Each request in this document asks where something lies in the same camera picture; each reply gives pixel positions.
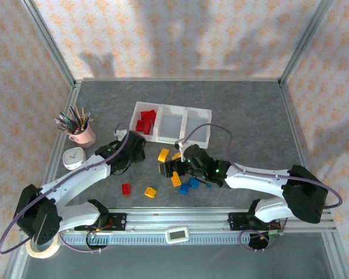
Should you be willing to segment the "white digital timer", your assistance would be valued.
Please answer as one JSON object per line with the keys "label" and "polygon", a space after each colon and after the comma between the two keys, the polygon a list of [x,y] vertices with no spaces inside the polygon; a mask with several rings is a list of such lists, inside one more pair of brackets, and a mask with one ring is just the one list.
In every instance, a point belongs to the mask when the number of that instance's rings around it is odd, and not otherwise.
{"label": "white digital timer", "polygon": [[190,239],[187,227],[173,227],[165,231],[165,240],[167,244],[177,244],[187,242]]}

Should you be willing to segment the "aluminium side rail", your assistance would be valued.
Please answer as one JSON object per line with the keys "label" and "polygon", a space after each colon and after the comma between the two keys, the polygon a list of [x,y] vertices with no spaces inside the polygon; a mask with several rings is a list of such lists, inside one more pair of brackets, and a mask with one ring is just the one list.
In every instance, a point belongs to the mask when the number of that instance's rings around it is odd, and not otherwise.
{"label": "aluminium side rail", "polygon": [[316,185],[311,185],[307,181],[303,181],[304,174],[308,174],[309,171],[304,171],[303,156],[299,147],[293,117],[290,113],[287,97],[282,87],[280,87],[280,94],[294,141],[295,154],[298,156],[299,162],[299,164],[293,164],[289,170],[289,179],[287,184],[283,187],[283,197],[288,198],[287,203],[289,208],[293,208],[295,211],[310,211],[315,209],[315,201],[311,201],[311,198],[316,198],[318,192],[315,191]]}
{"label": "aluminium side rail", "polygon": [[[60,112],[69,111],[70,106],[74,106],[77,102],[77,98],[79,96],[79,91],[81,87],[81,80],[77,80],[75,84],[70,88],[66,101],[61,109],[58,109],[55,113],[55,116],[59,116]],[[51,153],[49,155],[48,163],[46,165],[44,176],[42,182],[37,186],[40,186],[50,183],[56,178],[56,174],[58,171],[58,167],[62,158],[63,147],[66,142],[66,134],[55,128],[56,134],[53,141],[53,146],[51,149]]]}

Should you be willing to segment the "beige masking tape roll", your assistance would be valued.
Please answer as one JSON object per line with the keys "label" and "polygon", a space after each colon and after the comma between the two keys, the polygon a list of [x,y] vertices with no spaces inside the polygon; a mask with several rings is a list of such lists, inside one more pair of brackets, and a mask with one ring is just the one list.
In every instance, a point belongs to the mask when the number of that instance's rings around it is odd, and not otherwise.
{"label": "beige masking tape roll", "polygon": [[36,258],[36,259],[46,259],[49,258],[51,256],[53,256],[54,254],[57,253],[57,251],[60,248],[60,239],[58,234],[56,234],[52,240],[50,245],[43,251],[39,251],[38,248],[35,246],[35,243],[32,239],[28,240],[25,243],[25,249],[27,254],[30,257]]}

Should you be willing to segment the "pink pencil cup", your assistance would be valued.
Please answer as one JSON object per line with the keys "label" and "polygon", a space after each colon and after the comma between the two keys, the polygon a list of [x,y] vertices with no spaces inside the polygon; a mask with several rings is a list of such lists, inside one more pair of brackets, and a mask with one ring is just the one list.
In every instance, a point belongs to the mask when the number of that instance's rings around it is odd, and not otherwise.
{"label": "pink pencil cup", "polygon": [[96,140],[96,135],[93,132],[91,125],[87,124],[87,127],[84,131],[76,135],[69,135],[68,139],[75,142],[78,146],[82,148],[88,148],[94,144]]}

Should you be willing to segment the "aluminium back rail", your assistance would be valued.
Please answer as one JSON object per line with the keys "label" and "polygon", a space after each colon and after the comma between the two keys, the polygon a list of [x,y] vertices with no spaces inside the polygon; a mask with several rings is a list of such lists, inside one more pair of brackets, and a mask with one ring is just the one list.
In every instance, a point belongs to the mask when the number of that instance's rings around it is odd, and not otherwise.
{"label": "aluminium back rail", "polygon": [[83,78],[75,80],[75,84],[82,82],[110,82],[110,81],[231,81],[231,82],[274,82],[278,83],[279,78],[227,78],[227,79],[211,79],[211,78]]}

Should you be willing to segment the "white square clock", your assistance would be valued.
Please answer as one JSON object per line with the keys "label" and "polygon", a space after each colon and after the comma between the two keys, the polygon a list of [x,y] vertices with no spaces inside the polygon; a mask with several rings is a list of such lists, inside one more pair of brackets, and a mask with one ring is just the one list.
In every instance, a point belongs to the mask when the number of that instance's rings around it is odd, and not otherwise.
{"label": "white square clock", "polygon": [[68,149],[63,153],[62,163],[68,170],[74,170],[86,161],[86,154],[81,147]]}

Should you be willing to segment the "translucent white plastic bin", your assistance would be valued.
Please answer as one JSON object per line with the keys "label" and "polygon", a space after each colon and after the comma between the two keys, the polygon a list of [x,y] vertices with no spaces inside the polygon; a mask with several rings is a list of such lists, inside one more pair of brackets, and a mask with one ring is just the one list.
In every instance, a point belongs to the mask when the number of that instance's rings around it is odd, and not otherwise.
{"label": "translucent white plastic bin", "polygon": [[162,104],[136,102],[129,129],[137,132],[149,142],[159,142],[159,124],[162,112]]}
{"label": "translucent white plastic bin", "polygon": [[156,142],[174,144],[181,138],[185,112],[186,108],[184,106],[161,105],[159,107]]}
{"label": "translucent white plastic bin", "polygon": [[[211,120],[211,110],[185,107],[181,123],[180,139],[186,138],[198,126],[211,123]],[[190,137],[188,142],[191,144],[198,144],[200,148],[207,149],[210,135],[210,126],[203,126]]]}

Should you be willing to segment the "aluminium front rail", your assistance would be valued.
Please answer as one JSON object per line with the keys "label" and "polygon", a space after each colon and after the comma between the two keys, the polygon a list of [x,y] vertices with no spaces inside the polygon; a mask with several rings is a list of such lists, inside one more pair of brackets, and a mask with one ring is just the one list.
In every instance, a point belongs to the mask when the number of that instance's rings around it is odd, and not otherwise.
{"label": "aluminium front rail", "polygon": [[[124,213],[124,221],[113,222],[115,227],[124,225],[126,231],[138,233],[159,233],[172,227],[188,227],[192,233],[230,231],[236,223],[235,216],[246,213],[246,209],[236,208],[118,208],[109,209],[114,216]],[[287,233],[332,233],[337,230],[331,213],[323,212],[318,224],[306,223],[296,217],[287,221],[280,219],[280,226]]]}

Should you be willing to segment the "aluminium frame post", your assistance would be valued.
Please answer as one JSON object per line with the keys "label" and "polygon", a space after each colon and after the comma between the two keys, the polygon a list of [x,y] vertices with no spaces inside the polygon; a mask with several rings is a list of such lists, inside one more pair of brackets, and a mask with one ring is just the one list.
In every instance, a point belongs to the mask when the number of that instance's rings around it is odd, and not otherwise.
{"label": "aluminium frame post", "polygon": [[19,0],[25,12],[27,13],[29,19],[41,41],[44,43],[46,49],[48,50],[51,58],[54,60],[57,68],[59,69],[62,77],[65,79],[69,87],[74,87],[75,78],[67,65],[59,47],[57,46],[49,28],[47,27],[45,20],[43,19],[40,11],[38,10],[34,0]]}
{"label": "aluminium frame post", "polygon": [[288,82],[289,77],[294,71],[296,65],[299,63],[302,55],[307,49],[309,43],[312,41],[316,31],[318,30],[323,18],[327,14],[334,0],[320,0],[318,7],[314,11],[303,35],[291,55],[286,67],[283,70],[281,77],[277,80],[280,88]]}

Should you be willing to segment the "dark colored pencil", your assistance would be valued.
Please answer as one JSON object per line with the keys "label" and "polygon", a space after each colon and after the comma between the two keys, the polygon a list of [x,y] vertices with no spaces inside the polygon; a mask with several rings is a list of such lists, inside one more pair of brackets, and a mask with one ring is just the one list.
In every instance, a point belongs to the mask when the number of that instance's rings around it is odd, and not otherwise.
{"label": "dark colored pencil", "polygon": [[74,119],[75,119],[75,121],[76,121],[76,124],[77,124],[78,128],[81,128],[80,120],[79,120],[79,118],[78,118],[78,116],[77,116],[77,113],[76,113],[75,110],[73,109],[73,107],[70,106],[70,107],[69,107],[69,110],[70,110],[71,114],[73,115],[73,117],[74,117]]}

